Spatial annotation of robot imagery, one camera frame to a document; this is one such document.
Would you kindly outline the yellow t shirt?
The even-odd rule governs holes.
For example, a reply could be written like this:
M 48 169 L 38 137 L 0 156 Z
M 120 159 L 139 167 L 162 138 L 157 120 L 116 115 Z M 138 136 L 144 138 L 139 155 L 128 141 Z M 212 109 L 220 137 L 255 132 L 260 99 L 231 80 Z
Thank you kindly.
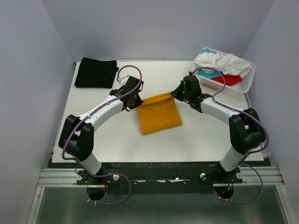
M 143 135 L 182 125 L 174 97 L 169 92 L 144 99 L 136 111 Z

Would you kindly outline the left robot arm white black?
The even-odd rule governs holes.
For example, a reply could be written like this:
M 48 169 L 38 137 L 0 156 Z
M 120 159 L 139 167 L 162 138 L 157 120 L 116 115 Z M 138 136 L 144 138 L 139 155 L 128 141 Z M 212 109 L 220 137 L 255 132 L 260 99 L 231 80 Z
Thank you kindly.
M 101 104 L 80 116 L 71 114 L 65 119 L 58 141 L 62 157 L 67 153 L 78 161 L 88 171 L 91 183 L 99 184 L 104 177 L 100 170 L 102 164 L 93 153 L 95 131 L 112 116 L 141 106 L 142 88 L 143 81 L 129 76 L 124 86 L 110 91 Z

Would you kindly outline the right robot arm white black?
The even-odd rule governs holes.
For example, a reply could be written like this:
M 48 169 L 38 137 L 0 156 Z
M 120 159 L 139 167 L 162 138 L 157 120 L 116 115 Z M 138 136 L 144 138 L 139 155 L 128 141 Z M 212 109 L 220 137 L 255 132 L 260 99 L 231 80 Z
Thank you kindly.
M 184 77 L 171 95 L 187 103 L 192 109 L 210 115 L 229 127 L 231 148 L 217 163 L 215 170 L 203 175 L 201 179 L 227 182 L 231 179 L 232 172 L 253 152 L 253 149 L 268 139 L 256 110 L 233 108 L 217 101 L 214 95 L 202 92 L 199 80 L 194 75 Z

